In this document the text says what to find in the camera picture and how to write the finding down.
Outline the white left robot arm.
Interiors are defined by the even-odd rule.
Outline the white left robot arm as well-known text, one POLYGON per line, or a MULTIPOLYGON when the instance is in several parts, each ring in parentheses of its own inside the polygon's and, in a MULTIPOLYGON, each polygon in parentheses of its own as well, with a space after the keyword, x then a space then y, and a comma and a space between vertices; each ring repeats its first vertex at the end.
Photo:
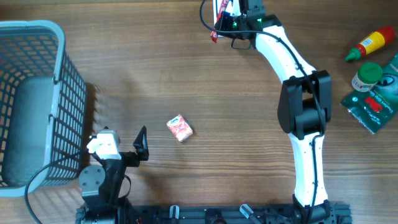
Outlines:
POLYGON ((128 195, 119 196, 127 167, 138 167, 149 159, 147 128, 143 126, 133 142, 133 151, 120 152, 118 132, 104 127, 90 136, 86 148, 99 162, 84 168, 79 186, 84 204, 76 210, 76 223, 142 223, 142 216, 131 205, 128 195))

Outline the red sauce bottle green cap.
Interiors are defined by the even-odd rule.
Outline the red sauce bottle green cap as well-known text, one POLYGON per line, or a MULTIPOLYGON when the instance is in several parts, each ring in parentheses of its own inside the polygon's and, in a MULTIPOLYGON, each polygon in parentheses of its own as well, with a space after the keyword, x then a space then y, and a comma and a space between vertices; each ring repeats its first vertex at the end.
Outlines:
POLYGON ((347 62, 365 58, 370 53, 381 49, 385 45, 391 43, 396 37, 396 33, 392 26, 381 27, 378 30, 370 33, 355 47, 353 47, 345 60, 347 62))

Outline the red white small box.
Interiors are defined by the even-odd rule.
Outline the red white small box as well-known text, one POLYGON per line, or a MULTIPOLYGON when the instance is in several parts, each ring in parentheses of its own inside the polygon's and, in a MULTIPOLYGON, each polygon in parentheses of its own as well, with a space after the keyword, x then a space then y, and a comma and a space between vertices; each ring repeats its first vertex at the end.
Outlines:
POLYGON ((167 122, 167 127, 179 142, 183 142, 193 134, 193 129, 190 124, 180 114, 169 120, 167 122))

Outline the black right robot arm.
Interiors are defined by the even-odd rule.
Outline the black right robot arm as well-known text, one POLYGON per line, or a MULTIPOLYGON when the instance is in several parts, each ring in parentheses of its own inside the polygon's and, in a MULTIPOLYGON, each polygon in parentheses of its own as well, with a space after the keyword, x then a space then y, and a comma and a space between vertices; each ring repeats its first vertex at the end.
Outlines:
POLYGON ((211 38, 247 40, 278 76, 282 87, 277 119, 294 152, 296 184, 294 223, 319 223, 331 218, 323 180, 322 149, 331 119, 331 77, 297 52, 281 21, 266 14, 262 1, 213 1, 211 38))

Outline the green glove package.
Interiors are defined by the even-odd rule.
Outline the green glove package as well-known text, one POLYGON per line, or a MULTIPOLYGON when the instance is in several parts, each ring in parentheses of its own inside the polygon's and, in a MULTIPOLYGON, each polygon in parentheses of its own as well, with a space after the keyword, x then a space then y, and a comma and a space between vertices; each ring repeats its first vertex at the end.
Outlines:
POLYGON ((355 90, 341 105, 371 133, 377 133, 397 113, 397 56, 382 68, 382 77, 371 90, 355 90))

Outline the red coffee stick sachet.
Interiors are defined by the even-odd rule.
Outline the red coffee stick sachet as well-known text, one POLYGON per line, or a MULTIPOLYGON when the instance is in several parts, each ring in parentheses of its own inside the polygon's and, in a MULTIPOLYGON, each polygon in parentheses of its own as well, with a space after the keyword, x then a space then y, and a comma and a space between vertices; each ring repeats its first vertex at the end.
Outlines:
MULTIPOLYGON (((213 1, 213 9, 214 11, 214 21, 215 24, 221 19, 221 15, 225 12, 226 8, 228 7, 229 0, 214 0, 213 1)), ((217 43, 218 34, 216 31, 212 31, 211 39, 214 43, 217 43)))

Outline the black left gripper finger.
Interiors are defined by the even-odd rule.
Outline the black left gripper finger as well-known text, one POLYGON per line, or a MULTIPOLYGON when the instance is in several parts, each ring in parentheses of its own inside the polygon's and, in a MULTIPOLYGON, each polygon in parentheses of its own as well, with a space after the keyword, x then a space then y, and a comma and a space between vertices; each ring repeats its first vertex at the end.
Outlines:
POLYGON ((148 153, 149 148, 147 145, 147 128, 143 126, 139 131, 139 134, 135 138, 133 142, 133 146, 136 149, 137 153, 148 153))
MULTIPOLYGON (((105 126, 101 131, 107 130, 107 129, 109 129, 109 128, 107 126, 105 126)), ((96 139, 96 138, 97 138, 96 134, 92 134, 92 135, 89 136, 89 139, 96 139)))

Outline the green lid jar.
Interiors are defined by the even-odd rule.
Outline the green lid jar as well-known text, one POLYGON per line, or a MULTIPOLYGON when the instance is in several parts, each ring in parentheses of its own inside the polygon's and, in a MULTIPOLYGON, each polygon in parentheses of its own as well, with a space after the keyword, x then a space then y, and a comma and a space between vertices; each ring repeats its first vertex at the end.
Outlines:
POLYGON ((379 64, 367 62, 356 72, 351 84, 356 91, 367 92, 382 78, 382 74, 382 68, 379 64))

